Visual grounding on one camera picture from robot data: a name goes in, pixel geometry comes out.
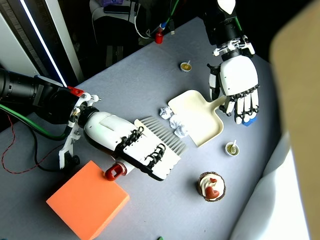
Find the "gray table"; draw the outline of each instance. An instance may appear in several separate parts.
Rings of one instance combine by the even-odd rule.
[[[163,44],[152,43],[107,70],[97,74],[79,88],[98,94],[101,111],[134,121],[157,116],[159,108],[187,90],[197,90],[209,100],[209,69],[220,57],[213,57],[201,19],[186,23],[175,35],[166,35]],[[183,73],[178,65],[191,60],[192,71]],[[120,177],[117,183],[130,195],[129,203],[97,239],[103,240],[226,240],[246,205],[261,173],[280,138],[278,102],[270,65],[255,56],[259,83],[260,112],[249,127],[236,125],[233,117],[218,111],[224,122],[222,134],[197,148],[189,137],[183,139],[188,151],[163,182],[153,180],[139,170]],[[58,134],[63,126],[52,126],[32,115],[32,119]],[[167,120],[161,119],[165,126]],[[12,170],[33,166],[33,139],[21,123],[15,124],[16,144],[5,157]],[[237,139],[238,157],[228,157],[224,145]],[[12,140],[10,129],[0,134],[2,153]],[[39,136],[39,159],[58,145]],[[81,166],[93,160],[108,169],[112,159],[90,146],[82,137],[75,145]],[[57,166],[51,155],[44,166]],[[196,191],[201,173],[215,171],[223,176],[226,194],[218,202],[206,202]],[[9,240],[77,239],[76,235],[46,204],[70,175],[34,169],[13,175],[0,169],[0,238]]]

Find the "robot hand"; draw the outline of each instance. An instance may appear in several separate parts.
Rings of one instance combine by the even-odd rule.
[[[226,101],[220,109],[234,118],[237,124],[254,119],[259,111],[258,74],[247,56],[237,55],[225,60],[220,66],[210,66],[210,97],[219,97],[220,88]]]

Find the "cupcake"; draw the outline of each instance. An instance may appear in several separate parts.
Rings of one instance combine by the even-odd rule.
[[[226,192],[224,179],[214,171],[200,175],[197,186],[198,193],[208,202],[222,199]]]

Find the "orange box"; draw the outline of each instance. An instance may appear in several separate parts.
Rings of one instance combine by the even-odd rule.
[[[96,238],[129,201],[129,195],[88,162],[46,202],[82,240]]]

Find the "dustpan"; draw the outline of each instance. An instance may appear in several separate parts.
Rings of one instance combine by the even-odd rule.
[[[207,102],[200,92],[189,90],[168,102],[174,114],[183,119],[189,136],[197,147],[217,137],[224,130],[224,123],[216,110],[226,101],[225,96]]]

